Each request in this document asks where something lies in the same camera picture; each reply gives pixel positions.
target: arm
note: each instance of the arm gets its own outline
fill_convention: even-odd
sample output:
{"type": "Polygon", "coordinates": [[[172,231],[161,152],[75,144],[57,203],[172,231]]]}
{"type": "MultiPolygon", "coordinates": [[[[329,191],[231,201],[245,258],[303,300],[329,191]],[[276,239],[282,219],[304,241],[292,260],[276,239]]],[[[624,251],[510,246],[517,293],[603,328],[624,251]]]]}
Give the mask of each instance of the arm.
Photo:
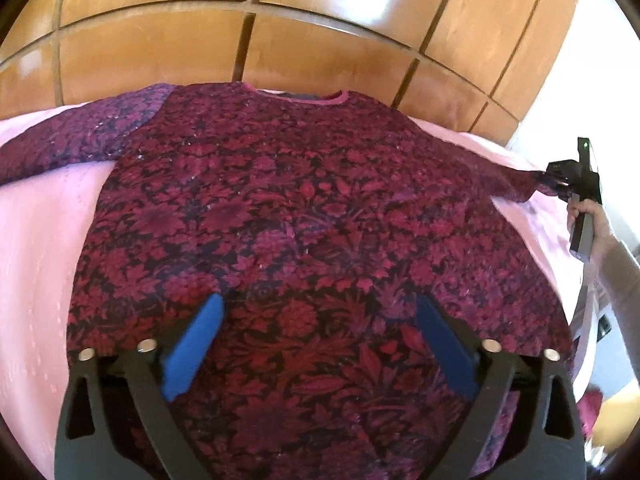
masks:
{"type": "Polygon", "coordinates": [[[616,240],[601,205],[591,200],[570,201],[567,209],[569,228],[578,213],[593,215],[590,263],[598,270],[600,281],[609,295],[626,352],[636,377],[640,379],[640,266],[626,246],[616,240]]]}
{"type": "Polygon", "coordinates": [[[174,86],[157,84],[72,108],[0,147],[0,186],[68,164],[116,159],[174,86]]]}

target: sweater sleeve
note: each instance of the sweater sleeve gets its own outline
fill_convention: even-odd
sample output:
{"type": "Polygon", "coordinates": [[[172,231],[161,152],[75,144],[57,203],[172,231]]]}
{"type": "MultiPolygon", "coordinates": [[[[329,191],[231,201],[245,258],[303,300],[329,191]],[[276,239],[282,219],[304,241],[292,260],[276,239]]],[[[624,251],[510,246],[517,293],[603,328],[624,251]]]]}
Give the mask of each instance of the sweater sleeve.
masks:
{"type": "Polygon", "coordinates": [[[526,202],[534,192],[540,191],[549,196],[556,192],[550,185],[552,179],[544,171],[514,170],[490,161],[462,146],[449,145],[454,150],[455,161],[460,171],[468,173],[470,186],[478,193],[497,196],[512,202],[526,202]]]}
{"type": "Polygon", "coordinates": [[[634,373],[640,380],[640,266],[619,242],[604,258],[599,277],[618,318],[634,373]]]}
{"type": "Polygon", "coordinates": [[[174,89],[157,84],[66,110],[0,147],[0,186],[78,162],[115,160],[174,89]]]}

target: pink bedsheet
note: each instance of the pink bedsheet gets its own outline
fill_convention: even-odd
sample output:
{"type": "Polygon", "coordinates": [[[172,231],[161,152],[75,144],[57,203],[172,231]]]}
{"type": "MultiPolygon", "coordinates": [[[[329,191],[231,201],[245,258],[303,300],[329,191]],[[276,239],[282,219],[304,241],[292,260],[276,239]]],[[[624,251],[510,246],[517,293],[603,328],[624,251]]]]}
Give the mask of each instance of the pink bedsheet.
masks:
{"type": "MultiPolygon", "coordinates": [[[[68,108],[0,121],[0,146],[68,108]]],[[[500,164],[533,168],[488,140],[415,122],[431,135],[500,164]]],[[[0,413],[50,480],[58,414],[68,381],[65,331],[73,276],[98,193],[113,164],[76,164],[0,187],[0,413]]],[[[564,205],[538,192],[524,204],[503,200],[494,204],[526,242],[571,320],[582,266],[568,253],[564,205]]]]}

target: red floral pattern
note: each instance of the red floral pattern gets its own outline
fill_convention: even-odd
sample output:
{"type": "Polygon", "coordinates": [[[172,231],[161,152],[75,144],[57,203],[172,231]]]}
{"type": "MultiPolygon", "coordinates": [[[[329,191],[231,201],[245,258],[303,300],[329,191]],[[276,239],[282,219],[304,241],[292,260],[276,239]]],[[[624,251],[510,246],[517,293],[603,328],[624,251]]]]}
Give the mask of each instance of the red floral pattern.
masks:
{"type": "MultiPolygon", "coordinates": [[[[20,156],[3,182],[118,156],[78,264],[69,357],[133,348],[222,293],[222,330],[171,404],[221,478],[417,478],[466,408],[415,328],[418,292],[510,351],[570,355],[558,298],[490,199],[528,200],[537,172],[356,92],[321,106],[242,84],[177,87],[106,148],[59,133],[30,157],[51,121],[0,150],[3,163],[20,156]]],[[[510,400],[478,471],[512,412],[510,400]]]]}
{"type": "Polygon", "coordinates": [[[0,150],[0,186],[77,162],[116,160],[129,134],[161,107],[174,85],[135,92],[65,110],[14,137],[0,150]]]}

